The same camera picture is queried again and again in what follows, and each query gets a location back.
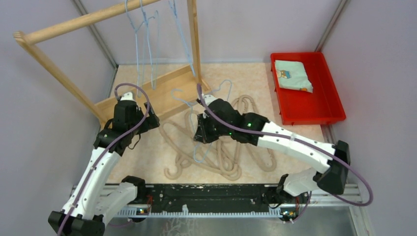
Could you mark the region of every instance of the pile of hangers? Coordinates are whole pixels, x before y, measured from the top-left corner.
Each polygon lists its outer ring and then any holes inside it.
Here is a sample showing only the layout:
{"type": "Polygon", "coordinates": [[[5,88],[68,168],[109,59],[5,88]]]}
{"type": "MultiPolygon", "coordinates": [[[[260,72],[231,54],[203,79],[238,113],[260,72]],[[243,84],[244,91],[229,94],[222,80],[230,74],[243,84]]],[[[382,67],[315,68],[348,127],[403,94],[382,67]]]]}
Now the pile of hangers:
{"type": "MultiPolygon", "coordinates": [[[[235,99],[232,102],[232,106],[237,109],[241,114],[246,113],[249,109],[249,104],[252,106],[254,112],[258,113],[258,108],[256,107],[255,101],[252,97],[248,95],[242,95],[239,98],[235,99]]],[[[276,168],[276,159],[273,153],[273,150],[268,149],[268,154],[270,157],[270,166],[267,165],[256,153],[254,147],[251,144],[241,144],[230,137],[221,137],[218,141],[215,142],[215,147],[209,147],[206,153],[203,152],[201,146],[196,144],[194,151],[192,150],[182,150],[174,141],[168,136],[164,127],[166,125],[173,125],[178,129],[179,132],[183,133],[191,140],[193,139],[194,133],[192,131],[193,127],[190,122],[190,115],[198,114],[196,111],[188,111],[185,113],[185,127],[171,121],[166,120],[161,123],[159,131],[165,141],[177,152],[175,157],[175,167],[177,171],[172,173],[168,168],[164,170],[165,176],[168,179],[177,179],[181,176],[182,170],[190,167],[192,164],[197,165],[200,168],[203,168],[207,171],[222,175],[224,178],[234,181],[240,178],[242,174],[242,169],[239,165],[239,160],[241,158],[241,149],[245,147],[248,151],[249,156],[256,163],[256,165],[265,172],[274,171],[276,168]],[[225,147],[225,143],[234,142],[236,143],[235,153],[230,153],[225,147]],[[207,155],[207,152],[216,154],[217,161],[212,161],[207,155]],[[205,158],[203,161],[198,162],[195,160],[195,155],[200,154],[205,158]]]]}

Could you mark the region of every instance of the gray wall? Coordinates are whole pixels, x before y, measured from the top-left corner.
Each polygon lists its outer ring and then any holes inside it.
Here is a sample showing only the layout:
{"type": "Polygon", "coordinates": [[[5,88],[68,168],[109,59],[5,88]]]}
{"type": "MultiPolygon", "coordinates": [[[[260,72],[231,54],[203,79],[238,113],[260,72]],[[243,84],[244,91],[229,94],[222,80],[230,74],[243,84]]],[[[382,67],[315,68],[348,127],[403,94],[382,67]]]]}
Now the gray wall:
{"type": "MultiPolygon", "coordinates": [[[[124,0],[83,0],[89,12],[124,0]]],[[[186,0],[177,0],[178,15],[190,46],[186,0]]],[[[203,62],[269,61],[274,52],[313,51],[331,19],[339,0],[197,0],[200,53],[203,62]]],[[[145,6],[148,16],[160,16],[161,62],[185,62],[173,14],[168,1],[145,6]]],[[[131,11],[136,24],[143,17],[131,11]]],[[[156,55],[157,24],[150,23],[153,56],[156,55]]],[[[126,15],[97,24],[119,64],[136,63],[135,36],[126,15]]],[[[142,28],[139,33],[142,55],[142,28]]]]}
{"type": "Polygon", "coordinates": [[[374,189],[376,235],[417,231],[416,11],[415,0],[353,0],[324,48],[347,115],[336,137],[374,189]]]}
{"type": "MultiPolygon", "coordinates": [[[[98,121],[12,36],[77,16],[70,1],[1,3],[2,236],[54,235],[49,213],[68,200],[90,157],[98,121]]],[[[92,101],[107,96],[113,69],[86,29],[39,46],[92,101]]]]}

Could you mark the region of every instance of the wooden rod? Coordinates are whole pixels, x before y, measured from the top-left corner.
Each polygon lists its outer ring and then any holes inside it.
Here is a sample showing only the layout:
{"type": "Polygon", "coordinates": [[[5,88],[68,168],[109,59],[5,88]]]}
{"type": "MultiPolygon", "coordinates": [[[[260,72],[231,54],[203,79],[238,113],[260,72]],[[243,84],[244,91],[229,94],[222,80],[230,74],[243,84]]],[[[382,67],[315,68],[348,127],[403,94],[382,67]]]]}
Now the wooden rod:
{"type": "Polygon", "coordinates": [[[197,5],[196,0],[187,0],[188,20],[190,22],[191,49],[193,51],[193,67],[196,82],[201,83],[200,44],[198,42],[197,5]]]}
{"type": "Polygon", "coordinates": [[[83,103],[103,124],[107,121],[104,113],[91,102],[85,94],[55,65],[52,60],[36,45],[29,45],[25,41],[25,34],[21,31],[13,34],[16,42],[29,53],[39,64],[55,77],[72,95],[83,103]]]}
{"type": "MultiPolygon", "coordinates": [[[[157,1],[160,1],[160,0],[142,0],[142,5],[146,6],[157,1]]],[[[140,0],[127,1],[128,11],[137,9],[140,6],[141,6],[140,0]]],[[[69,21],[56,24],[54,26],[50,26],[50,27],[26,34],[24,40],[26,41],[27,44],[33,45],[33,44],[40,43],[51,38],[55,38],[65,33],[80,29],[82,27],[89,26],[94,23],[112,18],[124,12],[126,12],[126,10],[124,6],[124,2],[123,2],[123,3],[119,3],[111,7],[105,8],[105,9],[98,10],[96,12],[92,12],[84,16],[80,16],[78,18],[75,18],[69,21]]]]}

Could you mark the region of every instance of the folded t-shirt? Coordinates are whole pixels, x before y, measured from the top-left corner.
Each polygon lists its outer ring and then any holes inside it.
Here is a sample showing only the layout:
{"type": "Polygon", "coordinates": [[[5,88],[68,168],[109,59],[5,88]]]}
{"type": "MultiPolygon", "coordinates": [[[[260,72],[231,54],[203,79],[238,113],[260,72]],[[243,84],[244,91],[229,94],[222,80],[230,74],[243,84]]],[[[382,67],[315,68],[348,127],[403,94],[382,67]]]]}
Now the folded t-shirt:
{"type": "Polygon", "coordinates": [[[302,62],[276,60],[275,69],[280,88],[313,92],[302,62]]]}

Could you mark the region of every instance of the purple cable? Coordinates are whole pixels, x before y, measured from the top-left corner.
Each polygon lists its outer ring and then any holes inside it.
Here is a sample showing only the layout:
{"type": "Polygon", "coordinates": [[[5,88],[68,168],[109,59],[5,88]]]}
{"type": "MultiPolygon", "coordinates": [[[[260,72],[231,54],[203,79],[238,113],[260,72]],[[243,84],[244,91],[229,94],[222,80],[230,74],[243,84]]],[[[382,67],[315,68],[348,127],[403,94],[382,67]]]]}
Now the purple cable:
{"type": "MultiPolygon", "coordinates": [[[[201,89],[201,84],[197,84],[197,93],[198,93],[199,99],[201,100],[201,104],[207,110],[207,112],[210,114],[210,116],[212,116],[214,119],[216,119],[222,125],[230,128],[230,129],[234,129],[236,131],[243,132],[243,133],[248,133],[248,134],[269,135],[269,136],[274,136],[274,137],[283,138],[283,139],[291,139],[291,136],[288,136],[288,135],[275,134],[275,133],[267,133],[267,132],[254,131],[254,130],[247,130],[247,129],[242,129],[242,128],[233,126],[231,124],[228,124],[227,122],[223,121],[218,116],[216,116],[216,114],[212,110],[210,110],[210,108],[207,106],[206,102],[203,99],[203,93],[202,93],[202,89],[201,89]]],[[[315,150],[317,150],[317,151],[319,151],[319,152],[321,152],[323,154],[326,154],[327,156],[333,158],[334,160],[336,160],[337,162],[339,162],[340,164],[342,164],[349,171],[351,171],[355,176],[357,176],[360,179],[360,181],[362,181],[365,184],[366,189],[369,192],[369,200],[367,202],[365,202],[365,203],[351,202],[351,201],[348,201],[348,200],[346,200],[344,198],[341,198],[341,197],[339,197],[337,195],[333,195],[332,194],[335,198],[340,199],[340,200],[342,200],[342,201],[344,201],[344,202],[346,202],[348,204],[351,204],[351,205],[354,205],[354,206],[357,206],[357,207],[365,207],[365,206],[368,206],[368,205],[370,205],[372,203],[372,201],[374,200],[374,194],[372,192],[371,186],[365,180],[365,178],[363,178],[357,171],[355,171],[354,169],[352,169],[351,166],[349,166],[347,163],[345,163],[344,161],[342,161],[339,157],[337,157],[335,155],[332,155],[332,154],[328,153],[327,151],[325,151],[325,150],[323,150],[323,149],[321,149],[319,147],[316,147],[315,145],[312,145],[312,144],[310,144],[310,143],[308,143],[308,142],[306,142],[304,140],[295,138],[294,141],[296,141],[298,143],[301,143],[301,144],[304,144],[304,145],[306,145],[306,146],[308,146],[308,147],[310,147],[312,149],[315,149],[315,150]]]]}
{"type": "MultiPolygon", "coordinates": [[[[97,160],[93,163],[93,166],[92,166],[92,168],[90,169],[90,171],[87,173],[87,176],[86,176],[86,178],[85,178],[85,180],[84,180],[84,182],[81,184],[81,187],[80,187],[80,191],[78,191],[78,194],[77,194],[77,196],[75,197],[75,199],[74,199],[74,202],[72,203],[72,205],[73,206],[76,206],[77,205],[77,203],[78,203],[78,201],[80,200],[80,197],[81,197],[81,194],[83,193],[83,191],[84,191],[84,188],[86,187],[86,185],[87,185],[87,183],[88,183],[88,181],[89,181],[89,178],[90,178],[90,176],[91,176],[91,174],[92,174],[92,172],[94,171],[94,169],[95,169],[95,167],[97,166],[97,164],[100,162],[100,160],[103,158],[103,156],[106,154],[106,152],[111,148],[111,147],[113,147],[113,145],[114,144],[116,144],[120,139],[122,139],[124,136],[126,136],[126,135],[128,135],[129,133],[131,133],[133,130],[135,130],[135,129],[137,129],[144,121],[145,121],[145,119],[146,119],[146,117],[148,116],[148,113],[149,113],[149,110],[150,110],[150,102],[149,102],[149,97],[148,97],[148,95],[145,93],[145,91],[143,90],[143,89],[141,89],[139,86],[137,86],[137,85],[134,85],[134,84],[131,84],[131,83],[121,83],[121,84],[119,84],[119,85],[117,85],[116,87],[115,87],[115,97],[116,98],[118,98],[119,96],[118,96],[118,93],[117,93],[117,89],[119,88],[119,87],[121,87],[121,86],[131,86],[131,87],[134,87],[134,88],[136,88],[136,89],[138,89],[144,96],[145,96],[145,99],[146,99],[146,102],[148,103],[148,105],[146,106],[146,111],[145,111],[145,114],[144,114],[144,117],[139,121],[139,123],[137,124],[137,125],[135,125],[133,128],[131,128],[131,129],[129,129],[128,131],[126,131],[126,132],[124,132],[122,135],[120,135],[120,136],[118,136],[115,140],[113,140],[113,142],[111,142],[104,150],[103,150],[103,152],[99,155],[99,157],[97,158],[97,160]]],[[[61,236],[61,234],[62,234],[62,231],[63,231],[63,229],[64,229],[64,225],[65,225],[65,223],[67,222],[67,220],[68,220],[68,218],[69,218],[69,216],[71,215],[71,213],[74,211],[74,207],[71,207],[70,209],[69,209],[69,211],[68,211],[68,213],[66,214],[66,216],[64,217],[64,219],[63,219],[63,221],[62,221],[62,223],[61,223],[61,225],[60,225],[60,228],[58,229],[58,233],[57,233],[57,236],[61,236]]]]}

